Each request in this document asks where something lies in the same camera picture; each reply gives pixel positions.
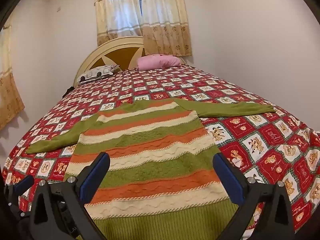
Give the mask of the green orange cream striped sweater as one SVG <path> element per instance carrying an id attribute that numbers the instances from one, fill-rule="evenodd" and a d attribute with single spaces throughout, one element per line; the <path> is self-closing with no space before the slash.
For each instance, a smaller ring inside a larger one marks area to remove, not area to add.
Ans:
<path id="1" fill-rule="evenodd" d="M 27 153 L 73 146 L 67 176 L 109 154 L 109 171 L 86 205 L 107 239 L 216 239 L 236 206 L 212 165 L 227 135 L 217 126 L 208 132 L 201 120 L 272 111 L 250 102 L 137 100 L 33 141 Z"/>

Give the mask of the red teddy bear patchwork bedspread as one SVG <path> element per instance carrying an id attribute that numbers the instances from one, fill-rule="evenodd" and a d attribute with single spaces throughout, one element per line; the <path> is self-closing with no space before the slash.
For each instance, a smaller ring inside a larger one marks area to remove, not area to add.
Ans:
<path id="1" fill-rule="evenodd" d="M 70 177 L 66 168 L 73 146 L 29 154 L 27 149 L 33 141 L 62 135 L 77 122 L 124 103 L 170 98 L 272 106 L 273 111 L 268 113 L 203 118 L 201 122 L 208 132 L 216 126 L 225 131 L 227 138 L 216 142 L 218 152 L 246 177 L 259 183 L 284 183 L 295 231 L 310 220 L 319 206 L 319 134 L 275 104 L 190 66 L 149 71 L 129 69 L 80 85 L 59 101 L 21 139 L 4 163 L 3 177 L 7 184 L 16 184 L 27 175 L 35 179 L 19 200 L 21 210 L 31 209 L 41 180 L 57 183 Z"/>

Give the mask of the beige side window curtain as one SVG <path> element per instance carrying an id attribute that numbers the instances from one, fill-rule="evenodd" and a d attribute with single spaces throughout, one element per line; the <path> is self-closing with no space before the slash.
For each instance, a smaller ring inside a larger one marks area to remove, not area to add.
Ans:
<path id="1" fill-rule="evenodd" d="M 7 25 L 1 30 L 1 129 L 25 108 L 13 76 L 10 34 L 11 25 Z"/>

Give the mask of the white car print pillow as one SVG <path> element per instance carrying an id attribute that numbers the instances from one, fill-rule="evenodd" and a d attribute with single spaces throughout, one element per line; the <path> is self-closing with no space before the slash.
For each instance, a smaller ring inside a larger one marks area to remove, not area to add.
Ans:
<path id="1" fill-rule="evenodd" d="M 114 74 L 117 74 L 118 72 L 121 72 L 121 68 L 119 65 L 114 64 L 100 66 L 84 72 L 77 78 L 76 82 L 77 84 L 82 84 L 98 79 L 103 79 L 105 77 L 110 77 Z"/>

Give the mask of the cream and brown headboard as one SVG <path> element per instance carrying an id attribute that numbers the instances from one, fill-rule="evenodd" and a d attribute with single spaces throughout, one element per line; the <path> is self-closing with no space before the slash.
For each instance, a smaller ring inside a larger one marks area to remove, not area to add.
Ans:
<path id="1" fill-rule="evenodd" d="M 143 56 L 145 49 L 141 36 L 126 36 L 107 41 L 84 60 L 75 76 L 73 86 L 78 85 L 78 77 L 88 70 L 112 64 L 117 64 L 121 70 L 136 68 L 137 60 Z"/>

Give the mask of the pink pillow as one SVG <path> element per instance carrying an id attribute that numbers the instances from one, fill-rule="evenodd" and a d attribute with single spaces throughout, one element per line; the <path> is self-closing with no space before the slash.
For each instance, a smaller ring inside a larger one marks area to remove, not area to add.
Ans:
<path id="1" fill-rule="evenodd" d="M 137 68 L 139 70 L 154 70 L 179 66 L 181 66 L 180 59 L 172 55 L 154 54 L 140 57 L 137 60 Z"/>

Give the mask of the beige floral window curtain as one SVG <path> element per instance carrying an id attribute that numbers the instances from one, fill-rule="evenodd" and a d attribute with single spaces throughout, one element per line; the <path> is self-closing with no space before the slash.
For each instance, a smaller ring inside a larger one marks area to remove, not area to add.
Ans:
<path id="1" fill-rule="evenodd" d="M 97 44 L 141 36 L 146 54 L 192 55 L 184 0 L 95 0 Z"/>

